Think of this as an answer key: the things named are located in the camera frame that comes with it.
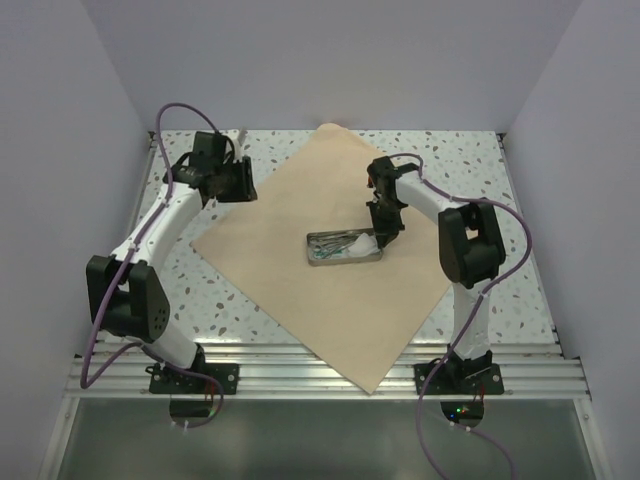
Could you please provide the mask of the white gauze pad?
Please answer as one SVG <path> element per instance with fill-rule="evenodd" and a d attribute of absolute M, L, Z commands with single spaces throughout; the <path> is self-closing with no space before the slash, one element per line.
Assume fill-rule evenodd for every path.
<path fill-rule="evenodd" d="M 376 254 L 379 251 L 377 241 L 374 236 L 367 233 L 362 233 L 357 239 L 347 248 L 347 253 L 351 258 L 362 258 L 372 254 Z"/>

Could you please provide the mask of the metal tray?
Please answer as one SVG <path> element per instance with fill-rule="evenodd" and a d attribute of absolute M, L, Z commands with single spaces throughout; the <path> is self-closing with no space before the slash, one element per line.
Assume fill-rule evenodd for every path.
<path fill-rule="evenodd" d="M 306 250 L 314 267 L 376 262 L 383 257 L 372 228 L 311 232 L 306 235 Z"/>

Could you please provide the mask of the teal blade packet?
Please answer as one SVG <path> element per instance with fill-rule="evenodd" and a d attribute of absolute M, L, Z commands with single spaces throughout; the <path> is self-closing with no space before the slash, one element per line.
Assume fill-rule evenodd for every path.
<path fill-rule="evenodd" d="M 331 249 L 331 250 L 314 250 L 312 258 L 315 260 L 331 260 L 339 259 L 344 256 L 343 249 Z"/>

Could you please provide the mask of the beige cloth mat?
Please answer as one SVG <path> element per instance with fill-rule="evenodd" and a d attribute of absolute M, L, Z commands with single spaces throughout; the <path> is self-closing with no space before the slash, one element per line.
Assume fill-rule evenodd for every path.
<path fill-rule="evenodd" d="M 327 123 L 193 242 L 226 280 L 330 367 L 373 392 L 448 289 L 435 223 L 414 208 L 375 262 L 312 266 L 309 233 L 366 228 L 379 151 Z"/>

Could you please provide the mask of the steel hemostat forceps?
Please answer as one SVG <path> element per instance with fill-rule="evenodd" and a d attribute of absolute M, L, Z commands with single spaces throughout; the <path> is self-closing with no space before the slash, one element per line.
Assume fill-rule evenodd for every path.
<path fill-rule="evenodd" d="M 311 237 L 312 250 L 331 250 L 346 248 L 352 244 L 358 235 L 349 232 L 318 232 Z"/>

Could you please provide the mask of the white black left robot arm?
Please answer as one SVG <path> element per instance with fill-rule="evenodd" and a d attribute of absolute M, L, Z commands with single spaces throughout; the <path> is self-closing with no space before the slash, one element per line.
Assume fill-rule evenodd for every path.
<path fill-rule="evenodd" d="M 174 244 L 211 202 L 256 200 L 252 164 L 242 151 L 243 130 L 199 131 L 191 150 L 168 167 L 149 211 L 126 240 L 86 266 L 93 331 L 106 331 L 146 349 L 164 363 L 193 367 L 195 341 L 172 321 L 159 274 Z"/>

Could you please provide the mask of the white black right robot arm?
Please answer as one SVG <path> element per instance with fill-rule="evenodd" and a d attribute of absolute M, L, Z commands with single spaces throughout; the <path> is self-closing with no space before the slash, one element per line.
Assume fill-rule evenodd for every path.
<path fill-rule="evenodd" d="M 478 307 L 483 289 L 506 260 L 494 206 L 488 200 L 450 194 L 423 177 L 423 164 L 396 165 L 390 156 L 367 167 L 374 199 L 367 203 L 374 236 L 383 249 L 405 229 L 401 211 L 412 207 L 437 226 L 441 269 L 454 286 L 454 331 L 445 367 L 450 375 L 477 375 L 492 366 L 489 314 Z"/>

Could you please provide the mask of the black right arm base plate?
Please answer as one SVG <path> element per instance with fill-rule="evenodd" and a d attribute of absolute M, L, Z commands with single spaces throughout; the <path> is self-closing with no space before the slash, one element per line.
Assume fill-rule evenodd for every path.
<path fill-rule="evenodd" d="M 505 393 L 502 374 L 497 364 L 474 373 L 453 373 L 443 366 L 429 381 L 426 395 L 502 395 Z"/>

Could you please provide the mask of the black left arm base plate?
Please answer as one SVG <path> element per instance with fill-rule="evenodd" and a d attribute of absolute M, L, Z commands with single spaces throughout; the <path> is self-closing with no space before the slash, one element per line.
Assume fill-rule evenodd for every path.
<path fill-rule="evenodd" d="M 184 374 L 159 363 L 149 365 L 149 392 L 160 395 L 199 395 L 220 393 L 235 395 L 240 366 L 235 363 L 207 363 L 198 374 Z"/>

